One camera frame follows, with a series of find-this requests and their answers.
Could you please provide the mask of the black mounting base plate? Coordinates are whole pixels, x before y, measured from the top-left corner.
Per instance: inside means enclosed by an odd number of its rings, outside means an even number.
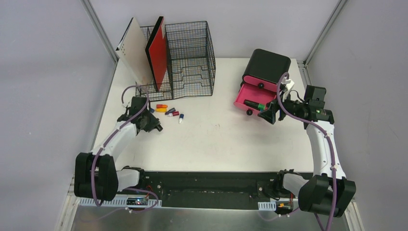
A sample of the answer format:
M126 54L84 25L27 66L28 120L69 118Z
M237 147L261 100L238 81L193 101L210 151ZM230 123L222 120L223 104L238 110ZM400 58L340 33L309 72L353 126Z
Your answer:
M157 194L163 207L257 210L259 202L294 199L273 192L277 172L144 172L135 186Z

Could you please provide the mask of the black pink drawer unit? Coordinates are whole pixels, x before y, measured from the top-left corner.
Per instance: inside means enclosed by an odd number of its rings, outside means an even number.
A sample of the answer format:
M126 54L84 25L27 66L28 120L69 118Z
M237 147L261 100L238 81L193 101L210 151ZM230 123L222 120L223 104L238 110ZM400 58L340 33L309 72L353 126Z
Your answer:
M263 49L255 49L242 75L240 90L233 103L247 115L257 115L255 109L244 104L244 100L267 104L277 96L278 80L289 71L291 59L287 56Z

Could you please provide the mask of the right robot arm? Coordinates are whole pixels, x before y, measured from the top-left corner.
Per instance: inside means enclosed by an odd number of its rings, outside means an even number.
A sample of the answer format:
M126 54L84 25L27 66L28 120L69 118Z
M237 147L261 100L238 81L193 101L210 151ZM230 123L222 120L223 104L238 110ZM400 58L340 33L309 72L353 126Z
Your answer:
M312 156L313 176L306 180L294 170L281 170L264 194L279 199L290 194L298 198L302 211L341 217L356 193L356 184L344 173L334 140L334 115L326 109L326 89L308 85L302 100L292 100L290 91L281 87L279 97L267 104L260 113L263 119L282 121L290 116L303 122Z

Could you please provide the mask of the orange red highlighter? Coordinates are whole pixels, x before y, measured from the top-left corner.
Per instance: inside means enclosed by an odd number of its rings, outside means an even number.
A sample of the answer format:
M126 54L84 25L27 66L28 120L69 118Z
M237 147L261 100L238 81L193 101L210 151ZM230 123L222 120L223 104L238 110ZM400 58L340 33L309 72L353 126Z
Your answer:
M159 109L159 108L168 108L168 105L166 105L166 104L157 104L156 109Z

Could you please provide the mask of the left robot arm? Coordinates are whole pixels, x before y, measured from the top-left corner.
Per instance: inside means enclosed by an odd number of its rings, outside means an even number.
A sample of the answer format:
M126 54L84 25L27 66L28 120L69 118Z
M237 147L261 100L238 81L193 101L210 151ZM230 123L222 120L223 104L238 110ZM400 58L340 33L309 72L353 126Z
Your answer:
M134 194L146 191L147 182L138 167L117 167L116 161L130 142L141 132L162 131L160 120L150 111L146 97L134 96L114 130L88 153L79 153L75 162L74 194L95 201L111 201L129 188Z

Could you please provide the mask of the red A4 folder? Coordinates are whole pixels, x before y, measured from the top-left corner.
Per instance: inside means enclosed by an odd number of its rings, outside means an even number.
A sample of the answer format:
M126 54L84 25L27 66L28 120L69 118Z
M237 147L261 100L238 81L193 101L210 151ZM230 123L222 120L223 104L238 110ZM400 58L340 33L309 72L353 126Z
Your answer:
M155 90L159 91L167 71L167 42L163 16L157 19L145 52L152 71Z

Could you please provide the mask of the yellow highlighter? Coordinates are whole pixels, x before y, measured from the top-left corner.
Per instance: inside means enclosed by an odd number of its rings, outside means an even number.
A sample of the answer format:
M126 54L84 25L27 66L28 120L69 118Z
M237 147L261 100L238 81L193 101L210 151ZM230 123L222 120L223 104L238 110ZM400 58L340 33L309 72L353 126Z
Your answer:
M156 112L160 112L160 113L166 113L167 109L166 108L156 108L155 110Z

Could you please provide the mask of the blue cap white marker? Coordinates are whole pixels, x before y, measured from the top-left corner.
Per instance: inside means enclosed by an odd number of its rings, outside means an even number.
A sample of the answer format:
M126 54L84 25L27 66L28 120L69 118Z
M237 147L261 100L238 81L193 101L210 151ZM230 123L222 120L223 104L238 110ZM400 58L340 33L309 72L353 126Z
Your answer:
M183 122L183 119L184 119L184 114L180 114L178 123L181 124Z

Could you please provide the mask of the white A4 folder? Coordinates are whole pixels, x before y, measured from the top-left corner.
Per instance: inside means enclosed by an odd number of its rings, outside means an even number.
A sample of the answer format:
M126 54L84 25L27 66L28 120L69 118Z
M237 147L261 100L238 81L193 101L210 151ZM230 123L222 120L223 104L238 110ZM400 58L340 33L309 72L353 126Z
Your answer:
M145 52L147 42L143 30L133 17L115 50L138 85L148 85L153 80Z

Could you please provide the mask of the green cap black marker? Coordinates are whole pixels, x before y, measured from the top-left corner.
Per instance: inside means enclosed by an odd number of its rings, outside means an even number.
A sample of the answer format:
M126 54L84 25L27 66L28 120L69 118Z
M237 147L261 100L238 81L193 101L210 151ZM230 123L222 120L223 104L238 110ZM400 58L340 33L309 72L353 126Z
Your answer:
M251 107L253 109L260 109L260 110L264 110L267 107L264 104L261 103L257 103L251 100L244 100L244 104L248 107Z

